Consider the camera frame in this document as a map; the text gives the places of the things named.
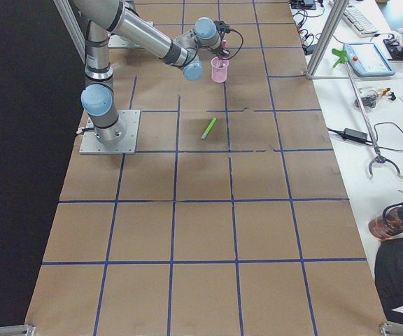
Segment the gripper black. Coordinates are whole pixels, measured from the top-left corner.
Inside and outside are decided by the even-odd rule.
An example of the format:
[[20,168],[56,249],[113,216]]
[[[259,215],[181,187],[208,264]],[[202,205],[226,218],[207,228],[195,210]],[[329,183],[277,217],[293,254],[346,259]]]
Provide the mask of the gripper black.
[[217,29],[219,42],[215,44],[213,53],[218,57],[219,54],[221,53],[221,49],[222,49],[222,46],[221,46],[222,40],[225,39],[226,34],[229,34],[231,32],[231,29],[230,29],[230,26],[222,20],[216,20],[214,22],[214,24],[215,24],[215,28]]

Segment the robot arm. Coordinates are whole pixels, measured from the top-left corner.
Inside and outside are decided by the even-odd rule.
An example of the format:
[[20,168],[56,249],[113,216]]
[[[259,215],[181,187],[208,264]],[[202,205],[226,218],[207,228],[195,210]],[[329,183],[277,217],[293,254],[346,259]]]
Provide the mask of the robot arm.
[[198,50],[206,48],[216,57],[228,59],[229,50],[222,40],[229,33],[223,21],[209,17],[199,18],[193,29],[170,38],[140,18],[133,8],[123,1],[74,1],[85,18],[83,28],[85,42],[85,84],[113,89],[113,69],[109,61],[109,34],[121,36],[152,53],[162,62],[176,67],[189,81],[202,75]]

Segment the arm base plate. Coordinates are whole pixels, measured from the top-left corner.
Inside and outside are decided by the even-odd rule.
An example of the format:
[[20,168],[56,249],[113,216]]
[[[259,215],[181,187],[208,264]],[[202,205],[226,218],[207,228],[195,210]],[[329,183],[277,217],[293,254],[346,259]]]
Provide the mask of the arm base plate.
[[81,155],[133,155],[136,152],[140,110],[118,110],[118,121],[109,128],[95,127],[88,117],[79,153]]

